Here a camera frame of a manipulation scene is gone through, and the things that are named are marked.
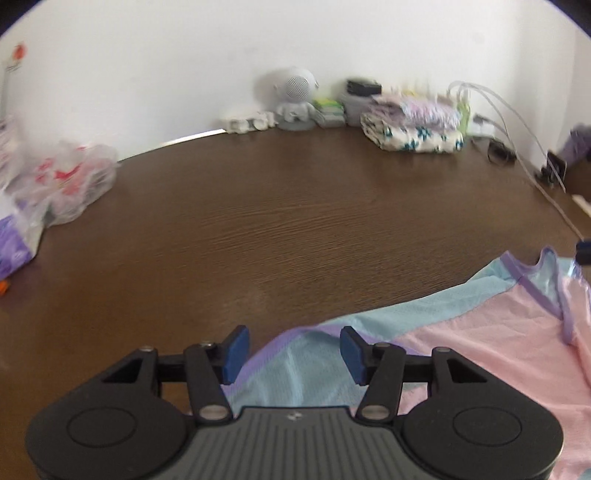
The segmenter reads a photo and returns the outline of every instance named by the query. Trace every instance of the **folded blanket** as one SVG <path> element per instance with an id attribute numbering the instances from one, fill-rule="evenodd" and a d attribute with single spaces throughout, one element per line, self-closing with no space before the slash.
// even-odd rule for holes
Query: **folded blanket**
<path id="1" fill-rule="evenodd" d="M 437 132 L 425 127 L 396 127 L 373 113 L 361 115 L 363 133 L 383 150 L 417 153 L 452 153 L 464 139 L 458 130 Z"/>
<path id="2" fill-rule="evenodd" d="M 376 95 L 376 105 L 370 112 L 380 116 L 394 127 L 425 127 L 433 131 L 456 130 L 462 121 L 461 114 L 450 105 L 427 98 L 408 95 Z"/>

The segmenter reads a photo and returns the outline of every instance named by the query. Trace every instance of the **gray robot figure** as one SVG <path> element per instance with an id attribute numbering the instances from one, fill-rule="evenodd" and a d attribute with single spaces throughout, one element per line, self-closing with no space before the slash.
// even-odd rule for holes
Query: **gray robot figure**
<path id="1" fill-rule="evenodd" d="M 283 130 L 310 130 L 316 126 L 316 109 L 310 103 L 318 83 L 305 69 L 286 70 L 275 90 L 281 103 L 277 106 L 277 127 Z"/>

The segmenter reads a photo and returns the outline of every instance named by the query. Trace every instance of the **plastic bottle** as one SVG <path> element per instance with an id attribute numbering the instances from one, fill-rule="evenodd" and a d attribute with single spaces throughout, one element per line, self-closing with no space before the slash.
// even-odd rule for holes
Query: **plastic bottle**
<path id="1" fill-rule="evenodd" d="M 463 137 L 466 137 L 468 132 L 468 125 L 470 124 L 470 114 L 472 110 L 470 109 L 470 100 L 468 99 L 468 91 L 465 90 L 462 98 L 459 99 L 457 103 L 457 111 L 460 112 L 462 116 L 462 120 L 460 121 L 460 127 L 458 130 L 462 134 Z"/>

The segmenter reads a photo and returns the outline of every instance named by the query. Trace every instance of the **white wall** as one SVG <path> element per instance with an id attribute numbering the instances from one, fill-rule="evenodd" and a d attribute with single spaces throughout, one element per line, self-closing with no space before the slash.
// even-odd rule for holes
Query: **white wall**
<path id="1" fill-rule="evenodd" d="M 574 70 L 560 144 L 569 137 L 570 130 L 579 123 L 591 124 L 591 38 L 582 30 L 576 33 Z"/>
<path id="2" fill-rule="evenodd" d="M 45 0 L 0 39 L 0 57 L 27 43 L 9 110 L 35 143 L 134 155 L 258 108 L 266 75 L 298 65 L 320 93 L 359 74 L 432 90 L 483 83 L 553 146 L 574 32 L 545 0 Z"/>

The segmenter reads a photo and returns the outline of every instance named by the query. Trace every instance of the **wooden table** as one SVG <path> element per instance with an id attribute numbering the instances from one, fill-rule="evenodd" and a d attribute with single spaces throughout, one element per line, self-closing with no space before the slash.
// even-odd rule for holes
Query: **wooden table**
<path id="1" fill-rule="evenodd" d="M 141 345 L 181 352 L 246 323 L 283 330 L 416 299 L 510 249 L 576 238 L 517 168 L 394 154 L 358 129 L 220 135 L 126 160 L 50 228 L 0 300 L 0 478 L 33 479 L 30 418 Z M 559 202 L 586 233 L 589 219 Z M 186 405 L 179 388 L 166 398 Z"/>

